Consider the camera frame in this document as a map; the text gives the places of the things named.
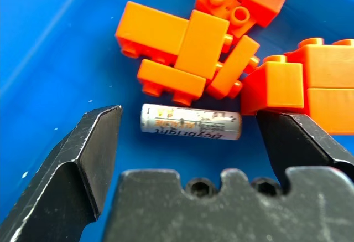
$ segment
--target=black plastic part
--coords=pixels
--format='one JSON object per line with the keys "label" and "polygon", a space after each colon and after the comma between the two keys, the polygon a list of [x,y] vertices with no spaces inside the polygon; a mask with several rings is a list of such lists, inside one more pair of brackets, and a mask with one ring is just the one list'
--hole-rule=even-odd
{"label": "black plastic part", "polygon": [[84,114],[49,153],[0,227],[1,242],[79,241],[102,212],[116,158],[122,109]]}
{"label": "black plastic part", "polygon": [[181,188],[177,172],[124,172],[103,242],[352,242],[354,186],[331,167],[287,170],[291,190],[259,193],[243,172],[221,173],[211,198]]}
{"label": "black plastic part", "polygon": [[354,181],[354,156],[309,116],[259,111],[256,118],[273,171],[281,185],[292,166],[332,166]]}

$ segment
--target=aa battery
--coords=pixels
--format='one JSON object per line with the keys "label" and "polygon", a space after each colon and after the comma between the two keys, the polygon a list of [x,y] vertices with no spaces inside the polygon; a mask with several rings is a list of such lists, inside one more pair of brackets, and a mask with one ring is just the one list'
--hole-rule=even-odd
{"label": "aa battery", "polygon": [[149,133],[237,140],[242,118],[236,112],[144,104],[140,124],[142,131]]}

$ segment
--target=silver battery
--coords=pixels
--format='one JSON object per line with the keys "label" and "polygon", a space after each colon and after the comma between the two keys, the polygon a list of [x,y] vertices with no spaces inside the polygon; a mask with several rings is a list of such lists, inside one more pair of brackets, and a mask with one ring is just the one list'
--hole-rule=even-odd
{"label": "silver battery", "polygon": [[144,104],[140,124],[149,133],[237,140],[242,118],[236,112]]}

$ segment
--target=blue surface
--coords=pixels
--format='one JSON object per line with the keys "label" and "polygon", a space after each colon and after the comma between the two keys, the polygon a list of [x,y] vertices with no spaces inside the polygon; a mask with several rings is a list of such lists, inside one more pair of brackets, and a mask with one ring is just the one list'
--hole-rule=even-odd
{"label": "blue surface", "polygon": [[[196,176],[218,184],[224,168],[274,178],[261,134],[244,118],[239,141],[213,141],[141,133],[144,102],[170,104],[171,97],[147,97],[136,80],[139,60],[120,54],[114,38],[128,0],[1,0],[0,222],[24,191],[49,151],[84,112],[121,104],[123,120],[116,169],[102,217],[81,241],[99,241],[119,173],[131,168],[173,168],[183,184]],[[194,0],[132,0],[188,18]],[[254,28],[257,55],[293,50],[299,41],[327,43],[354,38],[354,0],[287,0],[267,28]],[[195,107],[238,110],[238,101],[205,96]],[[336,136],[354,152],[352,136]]]}

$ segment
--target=screw hole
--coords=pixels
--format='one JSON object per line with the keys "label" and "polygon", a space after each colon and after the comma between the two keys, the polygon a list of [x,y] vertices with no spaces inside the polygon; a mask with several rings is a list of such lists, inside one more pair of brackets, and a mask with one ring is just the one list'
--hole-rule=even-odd
{"label": "screw hole", "polygon": [[257,178],[251,183],[251,186],[260,193],[271,197],[279,196],[283,192],[280,185],[270,178]]}
{"label": "screw hole", "polygon": [[214,184],[206,178],[192,179],[185,189],[186,192],[198,198],[209,198],[217,193]]}

